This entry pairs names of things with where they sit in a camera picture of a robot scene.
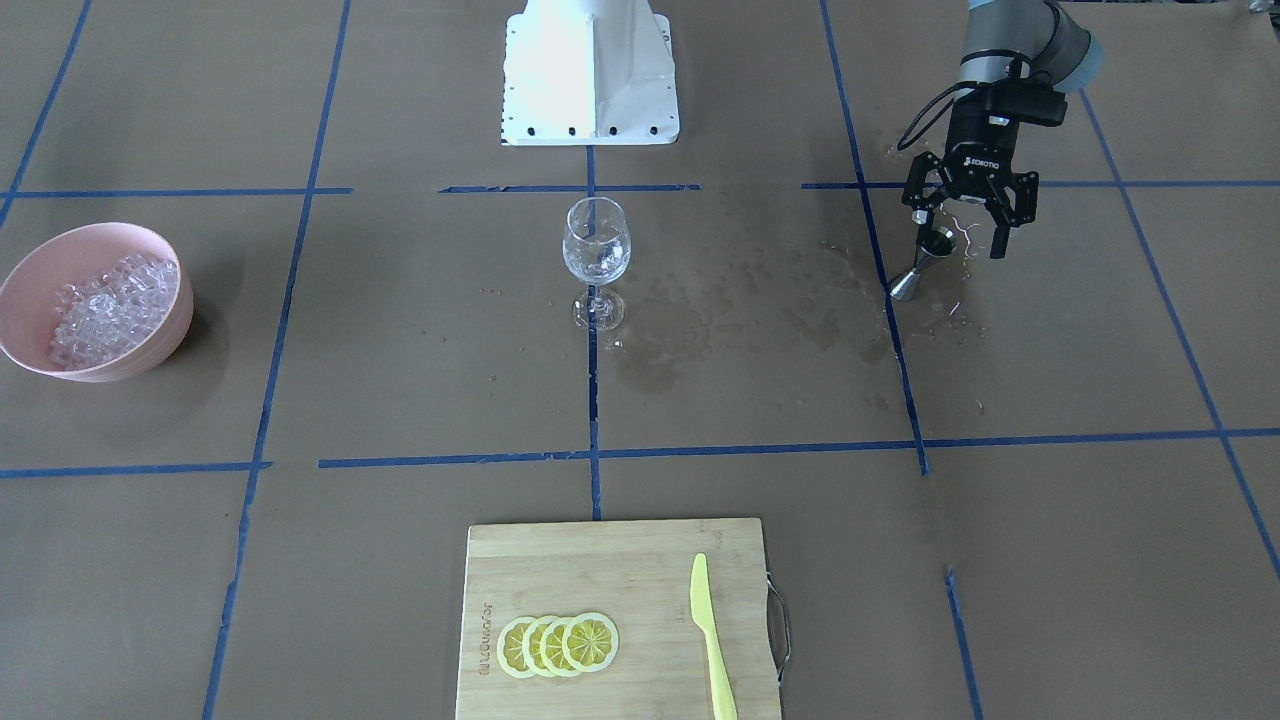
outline clear glass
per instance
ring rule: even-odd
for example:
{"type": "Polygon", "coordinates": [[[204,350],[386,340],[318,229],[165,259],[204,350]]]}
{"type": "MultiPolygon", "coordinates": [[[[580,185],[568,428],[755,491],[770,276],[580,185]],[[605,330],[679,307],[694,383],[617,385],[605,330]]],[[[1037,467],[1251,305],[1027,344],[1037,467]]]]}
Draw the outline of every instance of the clear glass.
{"type": "Polygon", "coordinates": [[[622,299],[607,286],[631,263],[631,232],[622,206],[608,197],[584,197],[564,218],[564,266],[589,287],[573,301],[573,319],[586,328],[609,332],[622,322],[622,299]]]}

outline metal jigger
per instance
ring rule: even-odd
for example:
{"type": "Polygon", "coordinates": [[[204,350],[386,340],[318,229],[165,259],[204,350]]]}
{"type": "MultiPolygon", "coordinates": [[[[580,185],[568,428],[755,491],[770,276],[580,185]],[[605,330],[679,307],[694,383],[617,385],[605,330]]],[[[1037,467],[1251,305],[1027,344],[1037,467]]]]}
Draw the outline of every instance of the metal jigger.
{"type": "Polygon", "coordinates": [[[888,286],[888,296],[901,302],[915,297],[922,272],[940,260],[945,260],[956,249],[955,233],[951,232],[951,228],[920,228],[920,237],[915,243],[915,264],[888,286]]]}

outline lemon slice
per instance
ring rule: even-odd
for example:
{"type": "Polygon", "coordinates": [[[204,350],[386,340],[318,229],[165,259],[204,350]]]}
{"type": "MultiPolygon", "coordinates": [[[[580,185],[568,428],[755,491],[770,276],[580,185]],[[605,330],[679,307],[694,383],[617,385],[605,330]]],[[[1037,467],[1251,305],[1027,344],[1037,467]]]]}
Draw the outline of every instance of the lemon slice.
{"type": "Polygon", "coordinates": [[[525,661],[522,650],[525,633],[532,621],[529,615],[516,618],[498,634],[498,666],[512,678],[531,678],[535,674],[525,661]]]}
{"type": "Polygon", "coordinates": [[[547,625],[550,625],[556,620],[559,620],[559,615],[543,615],[529,624],[525,630],[525,637],[520,641],[520,653],[525,660],[525,665],[534,671],[535,675],[541,675],[543,678],[554,678],[556,674],[547,669],[543,664],[543,653],[540,652],[543,633],[547,632],[547,625]]]}
{"type": "Polygon", "coordinates": [[[584,612],[568,624],[563,641],[564,659],[584,673],[599,673],[618,653],[618,626],[600,612],[584,612]]]}
{"type": "Polygon", "coordinates": [[[541,639],[538,641],[538,652],[541,655],[543,665],[559,678],[573,678],[582,674],[581,670],[568,664],[564,657],[564,634],[577,620],[576,618],[561,618],[543,630],[541,639]]]}

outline wooden cutting board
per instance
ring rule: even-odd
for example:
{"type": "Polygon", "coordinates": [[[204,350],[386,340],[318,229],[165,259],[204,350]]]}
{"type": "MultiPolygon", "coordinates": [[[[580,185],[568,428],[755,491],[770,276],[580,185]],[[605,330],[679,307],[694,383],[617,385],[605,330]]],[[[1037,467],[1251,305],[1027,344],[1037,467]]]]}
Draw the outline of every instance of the wooden cutting board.
{"type": "Polygon", "coordinates": [[[780,720],[758,519],[474,525],[467,539],[457,720],[712,719],[703,633],[689,616],[707,553],[716,626],[741,720],[780,720]],[[618,653],[599,673],[516,679],[498,633],[521,615],[604,612],[618,653]]]}

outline black cable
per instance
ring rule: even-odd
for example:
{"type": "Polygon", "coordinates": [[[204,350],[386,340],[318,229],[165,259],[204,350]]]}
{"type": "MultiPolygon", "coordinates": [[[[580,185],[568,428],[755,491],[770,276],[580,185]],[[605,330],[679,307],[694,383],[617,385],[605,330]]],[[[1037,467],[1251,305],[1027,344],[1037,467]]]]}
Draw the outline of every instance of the black cable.
{"type": "Polygon", "coordinates": [[[943,105],[941,110],[938,110],[938,114],[933,115],[933,119],[929,120],[924,126],[924,128],[920,129],[920,132],[915,133],[915,137],[911,137],[910,140],[908,140],[908,137],[911,135],[911,131],[915,129],[915,126],[920,124],[920,118],[923,118],[929,110],[932,110],[934,105],[937,105],[938,102],[941,102],[943,97],[946,97],[947,95],[954,94],[957,90],[973,90],[975,87],[978,87],[977,82],[973,82],[973,81],[961,81],[961,82],[957,82],[957,83],[952,85],[951,87],[943,90],[942,92],[940,92],[938,96],[934,97],[933,100],[929,100],[929,102],[924,108],[922,108],[919,113],[915,114],[915,118],[911,119],[911,124],[906,126],[906,132],[904,132],[902,137],[899,138],[899,141],[897,141],[897,150],[899,150],[899,152],[901,152],[902,150],[906,150],[908,147],[915,145],[915,142],[918,140],[920,140],[920,137],[923,137],[924,133],[929,132],[929,128],[932,128],[934,124],[937,124],[937,122],[942,119],[942,115],[945,115],[946,111],[950,110],[952,105],[955,105],[955,97],[947,100],[947,104],[943,105]]]}

